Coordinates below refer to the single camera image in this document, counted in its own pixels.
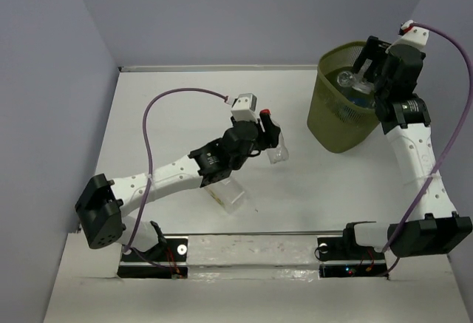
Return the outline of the red cap clear bottle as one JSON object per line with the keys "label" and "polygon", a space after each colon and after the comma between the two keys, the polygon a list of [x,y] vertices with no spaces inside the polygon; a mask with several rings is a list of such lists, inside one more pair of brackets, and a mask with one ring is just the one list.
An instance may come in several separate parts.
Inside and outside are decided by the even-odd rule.
{"label": "red cap clear bottle", "polygon": [[273,119],[269,109],[263,109],[259,113],[264,135],[268,147],[266,152],[272,165],[285,162],[289,159],[289,151],[285,145],[282,127]]}

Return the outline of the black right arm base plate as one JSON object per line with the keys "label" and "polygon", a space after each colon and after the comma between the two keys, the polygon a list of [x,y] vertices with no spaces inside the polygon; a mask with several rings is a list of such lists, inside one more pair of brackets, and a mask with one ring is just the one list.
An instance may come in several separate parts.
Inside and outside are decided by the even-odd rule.
{"label": "black right arm base plate", "polygon": [[322,279],[377,277],[388,269],[384,254],[346,244],[342,237],[318,237],[314,256]]}

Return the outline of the blue label water bottle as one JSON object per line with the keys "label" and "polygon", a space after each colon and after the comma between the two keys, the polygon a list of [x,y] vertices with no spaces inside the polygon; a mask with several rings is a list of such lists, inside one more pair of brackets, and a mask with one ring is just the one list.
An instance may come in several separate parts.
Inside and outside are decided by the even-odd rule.
{"label": "blue label water bottle", "polygon": [[372,100],[370,98],[365,97],[349,97],[347,99],[354,105],[364,108],[364,109],[371,109],[372,108]]}

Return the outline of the clear jar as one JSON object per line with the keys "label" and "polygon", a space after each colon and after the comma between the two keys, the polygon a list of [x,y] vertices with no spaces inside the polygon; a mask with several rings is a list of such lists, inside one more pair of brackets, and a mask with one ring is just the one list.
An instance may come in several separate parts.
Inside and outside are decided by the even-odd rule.
{"label": "clear jar", "polygon": [[374,91],[374,85],[364,77],[364,74],[370,67],[371,63],[371,60],[366,60],[360,70],[354,74],[355,83],[352,88],[365,95],[370,95]]}

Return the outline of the clear ribbed water bottle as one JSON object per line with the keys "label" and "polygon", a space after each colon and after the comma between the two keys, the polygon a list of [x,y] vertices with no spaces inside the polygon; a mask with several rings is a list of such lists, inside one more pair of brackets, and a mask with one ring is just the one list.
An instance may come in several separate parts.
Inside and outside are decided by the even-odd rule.
{"label": "clear ribbed water bottle", "polygon": [[349,70],[342,70],[336,76],[336,83],[344,89],[352,88],[356,82],[356,76]]}

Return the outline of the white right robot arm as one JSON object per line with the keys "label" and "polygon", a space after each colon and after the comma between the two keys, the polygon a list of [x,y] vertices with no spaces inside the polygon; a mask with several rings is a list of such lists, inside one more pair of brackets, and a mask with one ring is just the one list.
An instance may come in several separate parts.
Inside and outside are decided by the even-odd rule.
{"label": "white right robot arm", "polygon": [[370,36],[355,60],[353,72],[370,62],[364,77],[374,85],[375,115],[398,161],[409,207],[398,223],[347,224],[340,249],[349,258],[367,248],[398,258],[447,254],[472,232],[472,220],[458,214],[446,193],[429,111],[414,92],[425,44],[425,39],[390,44]]}

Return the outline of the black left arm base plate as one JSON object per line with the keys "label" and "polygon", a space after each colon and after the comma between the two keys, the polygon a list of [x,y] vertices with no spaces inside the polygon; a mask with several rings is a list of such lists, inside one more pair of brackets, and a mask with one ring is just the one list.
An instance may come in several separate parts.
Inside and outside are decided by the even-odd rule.
{"label": "black left arm base plate", "polygon": [[132,250],[122,254],[117,275],[121,279],[186,279],[188,237],[167,237],[167,246],[153,259]]}

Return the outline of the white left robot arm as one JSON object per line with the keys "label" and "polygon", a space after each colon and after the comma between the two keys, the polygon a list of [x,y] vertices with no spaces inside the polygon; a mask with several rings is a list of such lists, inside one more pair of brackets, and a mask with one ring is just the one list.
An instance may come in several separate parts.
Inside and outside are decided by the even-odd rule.
{"label": "white left robot arm", "polygon": [[[229,178],[247,159],[277,148],[281,134],[280,125],[265,109],[256,121],[233,120],[221,138],[151,174],[112,180],[104,174],[91,177],[75,204],[89,248],[101,249],[118,242],[138,250],[148,260],[159,258],[165,238],[157,223],[142,221],[140,214],[146,204]],[[132,217],[133,211],[139,215]]]}

